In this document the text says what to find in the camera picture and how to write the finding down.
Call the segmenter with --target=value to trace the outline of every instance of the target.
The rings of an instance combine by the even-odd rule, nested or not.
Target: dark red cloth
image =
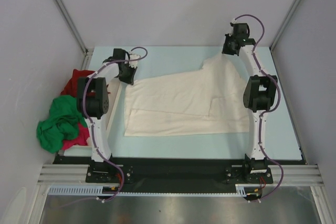
[[[78,123],[79,135],[73,140],[63,140],[62,150],[67,150],[74,145],[87,146],[87,139],[90,136],[89,129]]]
[[[90,74],[94,73],[94,71],[91,70],[77,70],[74,69],[72,72],[72,77],[64,87],[63,91],[61,92],[61,95],[68,94],[72,97],[77,97],[77,81],[79,77],[88,76]]]

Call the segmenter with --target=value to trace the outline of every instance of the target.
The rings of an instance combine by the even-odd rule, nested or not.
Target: beige cloth
[[[125,136],[248,132],[245,87],[222,54],[198,71],[135,81],[125,91]]]

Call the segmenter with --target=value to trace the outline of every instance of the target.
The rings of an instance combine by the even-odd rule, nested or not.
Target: green cloth
[[[37,138],[41,147],[55,153],[63,147],[63,140],[73,140],[79,135],[78,122],[87,127],[82,114],[77,110],[76,98],[61,95],[52,101],[49,118],[37,125]]]

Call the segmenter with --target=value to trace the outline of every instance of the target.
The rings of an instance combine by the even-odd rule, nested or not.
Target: folded cloth
[[[245,87],[222,54],[198,71],[135,81],[125,91],[125,136],[248,132]]]
[[[74,145],[87,146],[90,137],[89,129],[78,123],[79,135],[73,140],[63,140],[62,150],[67,150]]]
[[[89,76],[90,74],[94,73],[91,70],[77,70],[74,69],[72,72],[72,77],[64,87],[61,95],[68,94],[72,97],[77,97],[77,81],[79,77]]]
[[[63,147],[63,140],[73,140],[79,135],[78,123],[87,127],[82,114],[77,110],[76,98],[61,95],[52,101],[49,118],[37,125],[37,138],[41,147],[51,153]]]

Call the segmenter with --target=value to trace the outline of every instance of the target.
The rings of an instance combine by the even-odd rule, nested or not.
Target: reflective metal surface
[[[243,198],[120,196],[113,202],[48,196],[40,224],[321,223],[310,187],[282,187],[260,203]]]

